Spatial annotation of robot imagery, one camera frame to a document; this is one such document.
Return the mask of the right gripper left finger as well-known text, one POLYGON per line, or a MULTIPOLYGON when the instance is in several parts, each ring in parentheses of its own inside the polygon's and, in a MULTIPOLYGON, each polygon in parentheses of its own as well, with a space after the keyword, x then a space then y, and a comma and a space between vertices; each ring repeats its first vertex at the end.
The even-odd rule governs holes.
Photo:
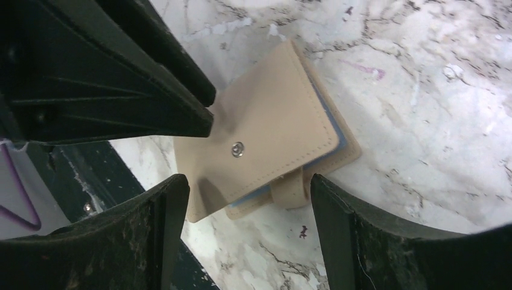
POLYGON ((2 289, 169 289, 190 186, 175 174, 46 236, 1 242, 2 289))

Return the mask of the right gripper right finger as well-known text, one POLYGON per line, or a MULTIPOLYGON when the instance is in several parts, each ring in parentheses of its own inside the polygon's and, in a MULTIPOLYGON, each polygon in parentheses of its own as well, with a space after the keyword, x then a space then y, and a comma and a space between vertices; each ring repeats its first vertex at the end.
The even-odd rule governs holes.
POLYGON ((510 289, 511 226, 444 231, 388 213, 315 174, 310 196, 331 289, 510 289))

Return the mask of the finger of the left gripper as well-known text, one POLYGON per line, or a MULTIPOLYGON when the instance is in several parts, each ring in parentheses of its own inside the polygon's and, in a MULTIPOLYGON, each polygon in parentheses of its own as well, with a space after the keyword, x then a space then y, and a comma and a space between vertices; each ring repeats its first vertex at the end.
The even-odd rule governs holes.
POLYGON ((156 63, 170 71, 206 107, 216 89, 172 35, 148 0, 99 0, 99 6, 156 63))
POLYGON ((97 1, 1 2, 1 137, 207 137, 213 115, 97 1))

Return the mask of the beige card holder wallet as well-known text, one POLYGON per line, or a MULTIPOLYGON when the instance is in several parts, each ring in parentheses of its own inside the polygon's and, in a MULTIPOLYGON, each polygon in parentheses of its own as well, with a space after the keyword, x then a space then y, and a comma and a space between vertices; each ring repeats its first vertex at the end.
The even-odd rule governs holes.
POLYGON ((231 219, 273 203, 310 202, 314 174, 357 160, 361 149, 313 65, 292 40, 233 81, 210 107, 205 138, 173 140, 190 185, 187 220, 224 210, 231 219))

